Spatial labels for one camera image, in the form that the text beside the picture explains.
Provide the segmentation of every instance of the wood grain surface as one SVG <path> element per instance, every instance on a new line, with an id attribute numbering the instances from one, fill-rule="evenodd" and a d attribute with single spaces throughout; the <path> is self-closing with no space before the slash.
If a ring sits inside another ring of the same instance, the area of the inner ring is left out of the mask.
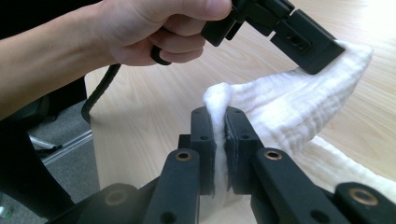
<path id="1" fill-rule="evenodd" d="M 396 4 L 390 0 L 293 0 L 338 39 L 370 45 L 374 56 L 344 108 L 319 136 L 378 175 L 396 181 Z M 232 41 L 206 44 L 190 63 L 122 66 L 92 110 L 101 188 L 140 187 L 157 177 L 178 135 L 190 133 L 191 111 L 220 82 L 245 83 L 296 65 L 269 38 L 244 24 Z M 86 77 L 88 92 L 106 68 Z M 204 223 L 254 223 L 244 200 Z"/>

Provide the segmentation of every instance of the human hand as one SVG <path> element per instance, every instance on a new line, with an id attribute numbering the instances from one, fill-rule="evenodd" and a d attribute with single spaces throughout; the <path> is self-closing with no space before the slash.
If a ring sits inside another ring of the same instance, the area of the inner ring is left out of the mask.
<path id="1" fill-rule="evenodd" d="M 230 0 L 104 0 L 92 6 L 92 33 L 114 63 L 155 64 L 153 45 L 163 49 L 163 60 L 185 63 L 203 52 L 205 22 L 225 18 L 231 6 Z"/>

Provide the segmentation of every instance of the floor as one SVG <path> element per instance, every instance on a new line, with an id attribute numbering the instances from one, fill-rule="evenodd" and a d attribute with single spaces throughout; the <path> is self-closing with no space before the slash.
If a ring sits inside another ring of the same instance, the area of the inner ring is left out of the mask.
<path id="1" fill-rule="evenodd" d="M 83 103 L 67 108 L 56 120 L 47 119 L 29 131 L 36 138 L 63 145 L 42 161 L 75 203 L 99 190 L 91 126 L 80 115 Z M 0 218 L 0 224 L 42 224 L 47 221 L 7 195 L 0 196 L 0 205 L 13 211 L 11 217 Z"/>

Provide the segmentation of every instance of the forearm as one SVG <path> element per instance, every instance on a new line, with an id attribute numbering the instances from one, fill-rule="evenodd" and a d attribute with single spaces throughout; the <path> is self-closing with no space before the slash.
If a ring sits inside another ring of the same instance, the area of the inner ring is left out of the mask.
<path id="1" fill-rule="evenodd" d="M 0 41 L 0 119 L 114 63 L 93 34 L 93 8 L 84 7 Z"/>

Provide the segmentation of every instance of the white towel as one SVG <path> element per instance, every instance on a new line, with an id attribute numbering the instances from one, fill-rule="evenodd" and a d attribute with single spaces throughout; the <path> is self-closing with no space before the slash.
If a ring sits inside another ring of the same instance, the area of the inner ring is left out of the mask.
<path id="1" fill-rule="evenodd" d="M 333 191 L 341 182 L 360 182 L 396 202 L 395 182 L 374 174 L 317 137 L 354 91 L 373 53 L 367 46 L 337 42 L 346 51 L 314 76 L 297 68 L 241 85 L 220 83 L 206 91 L 204 101 L 218 147 L 216 195 L 201 198 L 201 218 L 238 199 L 226 192 L 223 130 L 227 106 L 243 110 L 264 145 L 286 151 L 315 184 Z"/>

